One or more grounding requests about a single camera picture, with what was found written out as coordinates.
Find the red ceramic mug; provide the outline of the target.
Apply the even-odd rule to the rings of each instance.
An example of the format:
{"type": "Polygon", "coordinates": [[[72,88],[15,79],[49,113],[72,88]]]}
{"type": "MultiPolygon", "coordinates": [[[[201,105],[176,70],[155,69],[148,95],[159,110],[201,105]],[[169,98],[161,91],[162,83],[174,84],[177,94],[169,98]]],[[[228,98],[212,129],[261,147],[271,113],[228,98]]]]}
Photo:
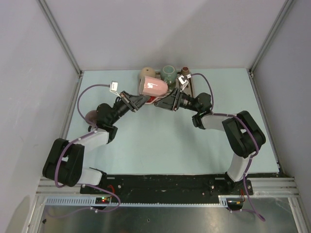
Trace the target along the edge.
{"type": "Polygon", "coordinates": [[[151,96],[145,104],[153,104],[157,99],[158,97],[151,96]]]}

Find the pink ceramic mug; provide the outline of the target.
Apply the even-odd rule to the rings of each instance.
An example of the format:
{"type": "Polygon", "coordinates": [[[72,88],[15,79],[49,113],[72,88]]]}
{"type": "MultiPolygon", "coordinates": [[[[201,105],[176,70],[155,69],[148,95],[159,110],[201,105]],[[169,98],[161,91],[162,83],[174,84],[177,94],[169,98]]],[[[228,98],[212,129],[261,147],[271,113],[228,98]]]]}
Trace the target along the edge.
{"type": "Polygon", "coordinates": [[[159,97],[168,92],[168,85],[161,79],[144,76],[140,80],[138,91],[141,95],[159,97]]]}

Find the beige ceramic mug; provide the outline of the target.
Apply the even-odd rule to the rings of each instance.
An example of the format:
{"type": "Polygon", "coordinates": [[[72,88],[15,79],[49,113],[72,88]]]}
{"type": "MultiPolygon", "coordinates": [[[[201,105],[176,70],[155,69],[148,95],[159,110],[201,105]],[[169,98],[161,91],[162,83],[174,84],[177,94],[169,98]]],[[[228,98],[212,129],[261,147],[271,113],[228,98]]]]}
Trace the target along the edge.
{"type": "Polygon", "coordinates": [[[144,67],[140,70],[139,78],[142,79],[144,76],[149,76],[152,78],[156,77],[156,71],[151,67],[144,67]]]}

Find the mauve ceramic cup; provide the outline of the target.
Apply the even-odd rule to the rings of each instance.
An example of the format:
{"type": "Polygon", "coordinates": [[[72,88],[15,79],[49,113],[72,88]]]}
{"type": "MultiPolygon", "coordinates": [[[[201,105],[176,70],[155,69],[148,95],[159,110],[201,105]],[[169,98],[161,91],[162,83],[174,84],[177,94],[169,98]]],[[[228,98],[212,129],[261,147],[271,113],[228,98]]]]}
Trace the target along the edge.
{"type": "Polygon", "coordinates": [[[85,115],[85,121],[89,125],[94,125],[97,123],[97,111],[91,110],[85,115]]]}

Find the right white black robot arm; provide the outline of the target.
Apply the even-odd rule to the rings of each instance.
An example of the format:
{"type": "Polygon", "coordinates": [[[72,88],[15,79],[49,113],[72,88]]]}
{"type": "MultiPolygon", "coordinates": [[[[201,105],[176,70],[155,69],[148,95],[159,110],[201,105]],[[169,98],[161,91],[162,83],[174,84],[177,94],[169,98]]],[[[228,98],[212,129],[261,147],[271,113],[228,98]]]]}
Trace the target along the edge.
{"type": "Polygon", "coordinates": [[[246,180],[248,170],[266,138],[248,111],[241,111],[236,115],[214,113],[210,94],[200,93],[193,98],[177,88],[157,101],[155,106],[170,111],[177,111],[179,108],[195,111],[196,114],[192,116],[194,127],[225,132],[233,150],[233,158],[225,173],[223,188],[231,195],[238,192],[250,194],[251,186],[246,180]]]}

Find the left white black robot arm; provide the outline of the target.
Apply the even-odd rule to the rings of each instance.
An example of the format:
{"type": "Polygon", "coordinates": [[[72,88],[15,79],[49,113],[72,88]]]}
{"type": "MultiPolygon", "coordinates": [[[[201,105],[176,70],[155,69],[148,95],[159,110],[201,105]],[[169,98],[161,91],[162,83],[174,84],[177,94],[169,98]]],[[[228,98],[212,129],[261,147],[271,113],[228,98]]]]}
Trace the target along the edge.
{"type": "Polygon", "coordinates": [[[114,123],[128,111],[138,111],[150,98],[122,91],[113,106],[100,104],[95,111],[93,126],[87,134],[72,141],[62,138],[54,141],[43,166],[43,176],[53,180],[59,187],[90,184],[96,193],[104,193],[108,187],[107,180],[102,178],[104,173],[84,166],[84,155],[112,142],[118,130],[114,123]]]}

